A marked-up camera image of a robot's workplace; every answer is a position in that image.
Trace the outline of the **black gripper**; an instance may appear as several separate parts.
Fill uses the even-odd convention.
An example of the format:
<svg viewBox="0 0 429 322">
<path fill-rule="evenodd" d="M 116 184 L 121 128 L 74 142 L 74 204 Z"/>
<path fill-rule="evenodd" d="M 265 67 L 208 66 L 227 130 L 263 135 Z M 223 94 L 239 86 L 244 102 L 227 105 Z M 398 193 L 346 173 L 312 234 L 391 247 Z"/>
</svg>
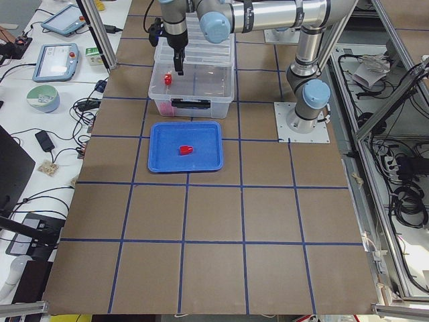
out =
<svg viewBox="0 0 429 322">
<path fill-rule="evenodd" d="M 186 22 L 165 23 L 165 36 L 168 44 L 174 49 L 174 69 L 179 76 L 184 75 L 184 49 L 188 45 Z"/>
</svg>

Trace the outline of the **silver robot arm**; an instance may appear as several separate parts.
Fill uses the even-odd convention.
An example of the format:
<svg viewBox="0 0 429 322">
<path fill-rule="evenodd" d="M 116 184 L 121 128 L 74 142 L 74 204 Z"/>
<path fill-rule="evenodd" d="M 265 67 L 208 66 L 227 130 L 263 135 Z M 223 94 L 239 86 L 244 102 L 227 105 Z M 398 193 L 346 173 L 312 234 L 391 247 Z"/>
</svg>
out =
<svg viewBox="0 0 429 322">
<path fill-rule="evenodd" d="M 331 52 L 336 40 L 323 48 L 322 35 L 327 27 L 337 31 L 352 14 L 356 1 L 160 1 L 162 16 L 150 26 L 152 46 L 160 37 L 173 49 L 174 68 L 183 73 L 185 48 L 188 45 L 186 14 L 196 13 L 207 41 L 219 44 L 231 34 L 257 30 L 300 28 L 294 61 L 287 69 L 287 80 L 296 96 L 294 110 L 288 113 L 288 127 L 301 134 L 311 133 L 318 116 L 330 99 L 326 83 L 316 78 L 322 68 L 321 58 Z"/>
</svg>

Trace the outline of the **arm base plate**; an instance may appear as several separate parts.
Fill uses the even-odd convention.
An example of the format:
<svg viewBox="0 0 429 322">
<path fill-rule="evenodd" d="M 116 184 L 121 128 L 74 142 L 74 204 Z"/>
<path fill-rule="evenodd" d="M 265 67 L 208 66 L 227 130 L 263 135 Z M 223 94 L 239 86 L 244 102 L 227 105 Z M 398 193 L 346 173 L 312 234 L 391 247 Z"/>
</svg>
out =
<svg viewBox="0 0 429 322">
<path fill-rule="evenodd" d="M 306 121 L 296 115 L 295 103 L 275 102 L 274 114 L 281 143 L 329 144 L 326 117 L 322 110 L 317 119 Z"/>
<path fill-rule="evenodd" d="M 297 45 L 299 42 L 300 31 L 287 29 L 286 31 L 265 30 L 265 43 Z"/>
</svg>

